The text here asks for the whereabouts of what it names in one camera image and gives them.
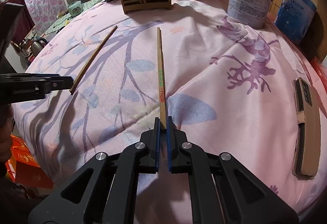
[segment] floral curtain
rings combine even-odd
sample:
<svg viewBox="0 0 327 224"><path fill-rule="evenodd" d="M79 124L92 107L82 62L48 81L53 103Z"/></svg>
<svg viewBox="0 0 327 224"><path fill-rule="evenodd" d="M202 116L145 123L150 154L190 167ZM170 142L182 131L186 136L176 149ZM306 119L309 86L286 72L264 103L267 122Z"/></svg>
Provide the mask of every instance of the floral curtain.
<svg viewBox="0 0 327 224"><path fill-rule="evenodd" d="M25 0L25 3L40 34L56 21L60 12L67 10L64 0Z"/></svg>

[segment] red bag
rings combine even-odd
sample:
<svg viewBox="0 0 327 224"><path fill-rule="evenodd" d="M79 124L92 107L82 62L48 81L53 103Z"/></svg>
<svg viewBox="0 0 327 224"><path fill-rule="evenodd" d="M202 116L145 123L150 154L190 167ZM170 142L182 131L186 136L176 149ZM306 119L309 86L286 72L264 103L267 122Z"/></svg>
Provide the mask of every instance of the red bag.
<svg viewBox="0 0 327 224"><path fill-rule="evenodd" d="M313 69L316 71L318 76L320 77L321 81L323 82L323 85L325 87L325 90L327 92L327 68L324 67L317 57L314 57L310 64L312 65Z"/></svg>

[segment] purple bird print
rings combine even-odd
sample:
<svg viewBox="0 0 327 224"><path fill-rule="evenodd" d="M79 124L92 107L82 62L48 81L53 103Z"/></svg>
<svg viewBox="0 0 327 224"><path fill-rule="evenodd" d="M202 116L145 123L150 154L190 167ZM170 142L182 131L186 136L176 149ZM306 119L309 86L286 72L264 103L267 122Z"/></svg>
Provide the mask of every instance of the purple bird print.
<svg viewBox="0 0 327 224"><path fill-rule="evenodd" d="M257 39L250 39L242 35L240 27L234 28L232 24L227 21L227 16L222 20L224 25L217 26L217 29L224 34L227 38L239 43L242 47L250 54L254 56L251 64L240 62L234 55L223 55L220 58L229 58L237 61L241 67L234 68L231 67L229 71L234 71L234 75L231 75L229 72L228 80L230 80L231 86L228 86L228 89L234 89L243 85L245 82L251 84L247 94L250 94L253 89L258 89L258 84L261 84L261 92L264 92L264 87L267 86L268 90L271 92L269 84L263 79L262 76L274 75L276 70L273 68L268 68L267 64L270 61L270 47L269 44L276 42L275 40L271 43L266 43L264 39L258 34ZM217 64L218 58L212 57L214 59L210 64ZM243 77L243 72L246 71L250 73L250 76Z"/></svg>

